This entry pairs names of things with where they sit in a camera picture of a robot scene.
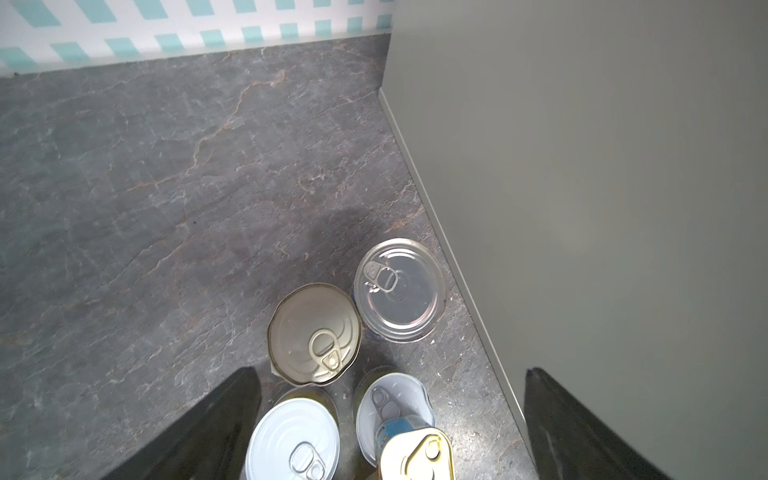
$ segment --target backsplash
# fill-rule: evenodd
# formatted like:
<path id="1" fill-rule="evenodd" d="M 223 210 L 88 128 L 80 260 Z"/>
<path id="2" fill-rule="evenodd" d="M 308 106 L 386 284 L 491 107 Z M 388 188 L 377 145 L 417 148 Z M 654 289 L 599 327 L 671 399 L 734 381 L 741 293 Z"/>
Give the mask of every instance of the backsplash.
<path id="1" fill-rule="evenodd" d="M 0 74 L 386 33 L 395 0 L 0 0 Z"/>

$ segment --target white pull tab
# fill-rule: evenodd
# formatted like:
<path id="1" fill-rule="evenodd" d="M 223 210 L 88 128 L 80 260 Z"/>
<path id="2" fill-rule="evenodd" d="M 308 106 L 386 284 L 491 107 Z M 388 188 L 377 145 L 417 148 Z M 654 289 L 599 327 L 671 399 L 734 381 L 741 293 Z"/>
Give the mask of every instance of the white pull tab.
<path id="1" fill-rule="evenodd" d="M 325 351 L 322 354 L 322 357 L 315 353 L 315 340 L 321 335 L 327 335 L 333 339 L 333 344 L 331 345 L 330 350 Z M 328 369 L 329 372 L 337 372 L 341 368 L 342 358 L 341 347 L 339 347 L 339 337 L 336 336 L 333 331 L 328 329 L 317 330 L 310 337 L 310 356 L 318 365 Z"/>
<path id="2" fill-rule="evenodd" d="M 380 386 L 373 387 L 373 390 L 371 390 L 371 400 L 373 401 L 373 406 L 376 407 L 376 411 L 379 413 L 379 417 L 384 422 L 396 419 L 402 413 L 402 408 L 397 403 L 397 400 Z M 384 407 L 387 405 L 389 405 L 389 408 L 385 415 Z"/>
<path id="3" fill-rule="evenodd" d="M 397 285 L 397 272 L 386 265 L 377 262 L 368 262 L 362 268 L 362 273 L 371 281 L 369 288 L 371 293 L 382 291 L 389 293 Z"/>
<path id="4" fill-rule="evenodd" d="M 305 480 L 325 480 L 326 466 L 315 447 L 309 442 L 296 445 L 288 460 L 290 469 Z"/>

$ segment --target gray marble countertop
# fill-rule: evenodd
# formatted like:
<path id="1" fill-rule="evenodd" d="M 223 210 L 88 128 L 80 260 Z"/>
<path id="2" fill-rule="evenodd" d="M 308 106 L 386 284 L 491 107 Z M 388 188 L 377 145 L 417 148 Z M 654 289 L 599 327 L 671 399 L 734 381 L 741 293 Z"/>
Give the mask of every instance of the gray marble countertop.
<path id="1" fill-rule="evenodd" d="M 425 383 L 457 478 L 535 478 L 376 93 L 389 37 L 0 79 L 0 477 L 99 478 L 240 366 L 298 286 L 424 243 L 449 279 L 421 342 L 366 334 L 327 387 L 338 479 L 367 470 L 356 382 Z"/>

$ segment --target stacked can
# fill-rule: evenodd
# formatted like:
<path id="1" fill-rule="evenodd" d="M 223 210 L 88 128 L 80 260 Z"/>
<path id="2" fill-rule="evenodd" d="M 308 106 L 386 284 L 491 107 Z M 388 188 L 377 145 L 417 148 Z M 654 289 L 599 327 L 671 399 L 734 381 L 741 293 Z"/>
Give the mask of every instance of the stacked can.
<path id="1" fill-rule="evenodd" d="M 389 341 L 413 342 L 435 328 L 445 308 L 445 280 L 437 259 L 407 239 L 373 247 L 357 269 L 353 292 L 356 302 L 335 286 L 311 283 L 278 305 L 267 330 L 271 367 L 297 388 L 253 431 L 245 465 L 248 480 L 333 478 L 339 423 L 336 406 L 320 387 L 354 362 L 362 323 Z M 434 428 L 435 413 L 419 380 L 380 367 L 363 377 L 354 401 L 360 449 L 379 466 L 381 479 L 407 474 L 420 480 L 428 471 L 435 479 L 453 479 L 450 444 Z M 406 450 L 409 457 L 400 458 Z M 449 477 L 440 473 L 446 465 Z"/>

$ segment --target gray panel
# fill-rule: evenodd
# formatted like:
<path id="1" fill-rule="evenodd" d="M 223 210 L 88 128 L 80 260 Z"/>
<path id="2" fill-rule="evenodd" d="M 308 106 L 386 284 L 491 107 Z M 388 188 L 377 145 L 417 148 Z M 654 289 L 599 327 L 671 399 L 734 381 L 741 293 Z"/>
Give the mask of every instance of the gray panel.
<path id="1" fill-rule="evenodd" d="M 768 452 L 767 18 L 396 12 L 382 92 L 502 385 L 545 368 L 675 478 L 755 478 Z"/>

